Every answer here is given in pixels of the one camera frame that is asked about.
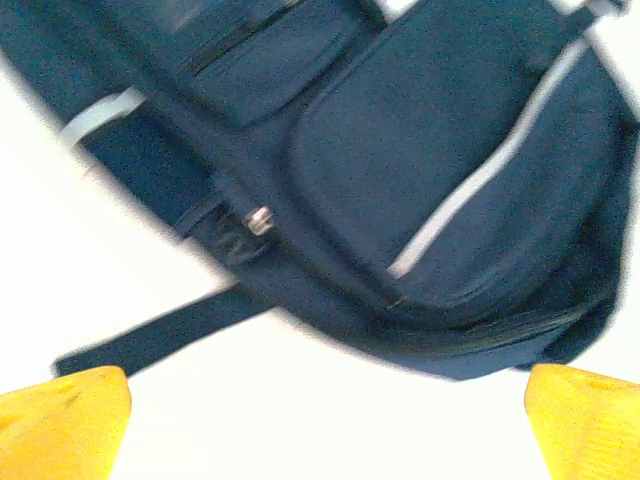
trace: white background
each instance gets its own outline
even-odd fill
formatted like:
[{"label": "white background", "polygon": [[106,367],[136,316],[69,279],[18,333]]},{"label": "white background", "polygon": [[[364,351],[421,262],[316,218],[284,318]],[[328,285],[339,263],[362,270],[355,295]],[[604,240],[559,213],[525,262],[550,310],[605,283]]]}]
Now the white background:
[{"label": "white background", "polygon": [[[601,28],[635,102],[637,4]],[[90,158],[64,151],[59,125],[6,65],[0,105],[0,393],[49,380],[60,354],[229,285]],[[635,210],[619,311],[574,365],[640,382]],[[272,311],[130,380],[112,478],[545,479],[526,382],[515,371],[456,383],[401,370]]]}]

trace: white surface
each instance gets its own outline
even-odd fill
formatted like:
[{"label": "white surface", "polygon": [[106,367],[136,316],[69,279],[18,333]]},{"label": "white surface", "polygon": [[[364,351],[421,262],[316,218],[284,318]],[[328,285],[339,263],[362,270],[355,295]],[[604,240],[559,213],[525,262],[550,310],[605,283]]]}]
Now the white surface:
[{"label": "white surface", "polygon": [[[638,10],[608,42],[636,88]],[[229,284],[90,160],[66,153],[6,69],[0,104],[0,392],[48,380],[57,355]],[[574,364],[636,382],[638,228],[634,214],[615,323]],[[270,312],[131,380],[112,478],[549,478],[526,382],[515,371],[463,383],[403,371]]]}]

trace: yellow plastic piece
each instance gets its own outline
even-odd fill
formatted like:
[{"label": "yellow plastic piece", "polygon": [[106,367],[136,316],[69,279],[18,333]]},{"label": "yellow plastic piece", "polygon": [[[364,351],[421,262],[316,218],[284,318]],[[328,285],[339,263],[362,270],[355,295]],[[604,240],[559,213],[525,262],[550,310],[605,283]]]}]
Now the yellow plastic piece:
[{"label": "yellow plastic piece", "polygon": [[106,480],[130,413],[117,367],[0,396],[0,480]]},{"label": "yellow plastic piece", "polygon": [[640,385],[538,365],[525,407],[554,480],[640,479]]}]

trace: navy blue backpack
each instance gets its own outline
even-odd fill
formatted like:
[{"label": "navy blue backpack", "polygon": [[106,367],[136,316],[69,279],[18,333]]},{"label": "navy blue backpack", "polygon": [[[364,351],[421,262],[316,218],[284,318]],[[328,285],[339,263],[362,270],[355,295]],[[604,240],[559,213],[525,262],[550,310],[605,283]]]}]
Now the navy blue backpack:
[{"label": "navy blue backpack", "polygon": [[623,2],[0,0],[84,147],[239,283],[57,361],[127,374],[274,306],[465,379],[568,362],[615,308],[639,122],[592,45]]}]

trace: reflective stripe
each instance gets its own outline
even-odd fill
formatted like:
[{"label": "reflective stripe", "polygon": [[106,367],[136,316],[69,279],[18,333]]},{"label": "reflective stripe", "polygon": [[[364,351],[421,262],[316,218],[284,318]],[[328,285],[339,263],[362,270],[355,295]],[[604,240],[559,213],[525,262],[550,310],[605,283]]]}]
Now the reflective stripe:
[{"label": "reflective stripe", "polygon": [[586,50],[587,43],[582,39],[576,40],[565,47],[531,95],[515,126],[511,129],[504,142],[438,206],[396,257],[395,261],[387,268],[391,275],[395,278],[401,278],[411,272],[427,249],[462,207],[509,164],[533,130],[538,117],[556,88],[562,83]]},{"label": "reflective stripe", "polygon": [[72,147],[103,125],[123,118],[138,108],[145,97],[135,88],[108,95],[87,107],[67,124],[59,134],[60,139]]}]

